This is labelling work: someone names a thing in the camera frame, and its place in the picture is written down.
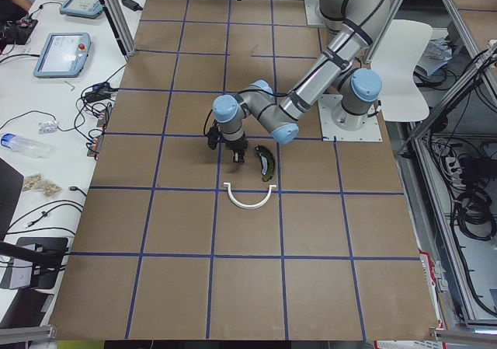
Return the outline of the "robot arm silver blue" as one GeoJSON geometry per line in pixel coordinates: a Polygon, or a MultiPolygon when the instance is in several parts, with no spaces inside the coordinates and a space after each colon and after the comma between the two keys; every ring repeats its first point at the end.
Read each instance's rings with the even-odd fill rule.
{"type": "Polygon", "coordinates": [[[280,144],[292,141],[297,122],[333,86],[342,93],[337,124],[358,129],[382,90],[381,77],[372,69],[353,69],[355,56],[368,48],[384,28],[391,0],[318,0],[327,31],[333,36],[309,71],[276,101],[269,84],[258,80],[240,92],[219,96],[212,106],[221,139],[243,162],[248,142],[242,121],[253,116],[280,144]]]}

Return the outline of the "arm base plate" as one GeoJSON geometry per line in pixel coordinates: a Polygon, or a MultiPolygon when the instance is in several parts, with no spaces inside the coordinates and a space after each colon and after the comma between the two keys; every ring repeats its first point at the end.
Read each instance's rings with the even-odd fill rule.
{"type": "Polygon", "coordinates": [[[350,116],[342,109],[342,96],[324,94],[318,100],[324,141],[382,142],[374,105],[363,116],[350,116]]]}
{"type": "Polygon", "coordinates": [[[326,20],[320,11],[319,0],[304,0],[307,25],[317,28],[328,28],[326,20]]]}

